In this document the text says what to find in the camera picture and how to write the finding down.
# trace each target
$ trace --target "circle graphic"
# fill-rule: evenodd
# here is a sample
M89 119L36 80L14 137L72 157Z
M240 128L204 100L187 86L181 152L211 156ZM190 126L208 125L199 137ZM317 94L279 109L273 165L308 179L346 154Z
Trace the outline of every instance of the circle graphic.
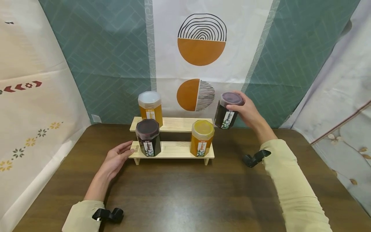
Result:
M216 61L227 42L227 27L213 14L192 14L178 32L178 49L190 64L205 66Z
M206 81L191 79L182 83L177 92L179 105L187 111L201 111L213 103L215 89Z

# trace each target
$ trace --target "green patterned backdrop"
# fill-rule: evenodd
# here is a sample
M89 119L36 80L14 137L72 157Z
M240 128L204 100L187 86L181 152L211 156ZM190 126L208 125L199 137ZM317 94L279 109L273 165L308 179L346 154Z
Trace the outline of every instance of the green patterned backdrop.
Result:
M138 95L151 89L145 0L39 1L89 116L130 124L139 115ZM272 127L295 110L358 2L274 0L245 91Z

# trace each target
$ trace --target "wooden table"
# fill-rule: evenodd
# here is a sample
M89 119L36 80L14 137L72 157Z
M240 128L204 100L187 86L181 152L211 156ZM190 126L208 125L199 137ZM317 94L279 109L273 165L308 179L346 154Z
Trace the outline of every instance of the wooden table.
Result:
M336 231L371 231L371 219L298 132L275 130L287 141ZM129 125L89 127L14 232L60 231L71 206L81 201L109 149L134 139ZM163 141L189 141L189 134L164 133ZM285 231L277 193L262 164L241 158L259 150L250 129L216 130L215 159L129 159L111 188L106 207L125 211L120 225L101 231L226 232Z

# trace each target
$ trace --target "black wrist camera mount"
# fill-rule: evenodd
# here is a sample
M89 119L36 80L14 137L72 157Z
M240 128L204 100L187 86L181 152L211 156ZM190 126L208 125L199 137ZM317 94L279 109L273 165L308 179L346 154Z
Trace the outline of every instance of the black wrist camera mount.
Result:
M119 208L115 208L112 213L108 209L98 209L92 218L96 221L101 221L102 219L108 219L113 223L121 223L124 218L124 211Z
M248 166L248 167L254 167L259 162L261 162L264 157L267 157L270 154L271 154L270 151L261 150L261 151L258 151L253 157L251 157L250 155L245 155L242 158L242 161L246 164L246 166Z

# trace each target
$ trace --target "dark purple jar lid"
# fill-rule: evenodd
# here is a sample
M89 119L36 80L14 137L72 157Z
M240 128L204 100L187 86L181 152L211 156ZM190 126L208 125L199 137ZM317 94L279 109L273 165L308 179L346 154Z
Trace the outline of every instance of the dark purple jar lid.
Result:
M226 105L243 105L244 102L239 94L233 92L225 92L221 95L220 104L226 107Z
M144 119L137 124L135 133L142 140L151 140L160 133L158 122L154 119Z

